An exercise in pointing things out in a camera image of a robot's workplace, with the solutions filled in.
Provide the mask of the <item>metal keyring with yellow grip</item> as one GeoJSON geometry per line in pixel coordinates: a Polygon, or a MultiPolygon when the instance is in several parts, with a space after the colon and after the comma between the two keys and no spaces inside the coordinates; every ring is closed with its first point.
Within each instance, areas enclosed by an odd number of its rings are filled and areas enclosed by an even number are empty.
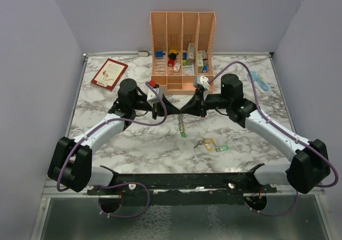
{"type": "Polygon", "coordinates": [[[185,125],[184,125],[184,121],[183,121],[183,115],[179,114],[177,116],[177,119],[178,119],[178,129],[179,129],[179,132],[181,134],[181,132],[185,132],[185,125]]]}

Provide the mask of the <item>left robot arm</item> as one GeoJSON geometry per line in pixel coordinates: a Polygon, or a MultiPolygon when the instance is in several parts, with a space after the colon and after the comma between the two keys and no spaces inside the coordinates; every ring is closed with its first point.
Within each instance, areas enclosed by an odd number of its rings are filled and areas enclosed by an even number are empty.
{"type": "Polygon", "coordinates": [[[56,145],[48,169],[48,177],[55,180],[59,192],[71,189],[75,192],[87,186],[100,187],[110,195],[116,192],[118,181],[115,172],[104,166],[94,167],[92,156],[115,135],[136,123],[136,111],[152,112],[153,118],[179,114],[180,109],[171,104],[154,82],[146,82],[149,89],[143,93],[133,79],[120,83],[118,98],[106,116],[85,133],[74,137],[62,137],[56,145]]]}

